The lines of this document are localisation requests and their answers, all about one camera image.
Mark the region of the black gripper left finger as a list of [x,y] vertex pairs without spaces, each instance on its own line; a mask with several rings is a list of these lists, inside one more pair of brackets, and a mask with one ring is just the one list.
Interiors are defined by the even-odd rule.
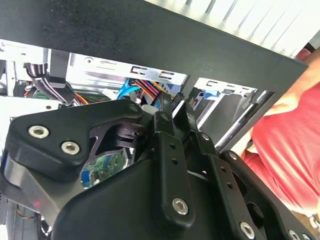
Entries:
[[134,148],[135,155],[120,172],[154,160],[161,190],[174,194],[175,164],[184,152],[174,132],[172,100],[162,92],[152,106],[155,112],[148,113],[118,99],[17,117],[5,143],[4,177],[52,228],[66,204],[88,190],[80,183],[85,164],[121,148]]

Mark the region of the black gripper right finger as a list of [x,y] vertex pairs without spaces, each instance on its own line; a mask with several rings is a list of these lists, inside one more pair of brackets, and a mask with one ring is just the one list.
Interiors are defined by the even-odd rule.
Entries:
[[234,152],[218,153],[185,103],[174,111],[184,156],[175,163],[174,196],[187,209],[193,240],[311,240],[313,235]]

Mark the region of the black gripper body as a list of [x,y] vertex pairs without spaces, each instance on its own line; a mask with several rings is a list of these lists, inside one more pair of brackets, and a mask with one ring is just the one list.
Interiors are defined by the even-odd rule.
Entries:
[[146,159],[72,198],[57,216],[54,240],[192,240],[192,219],[160,188],[156,162]]

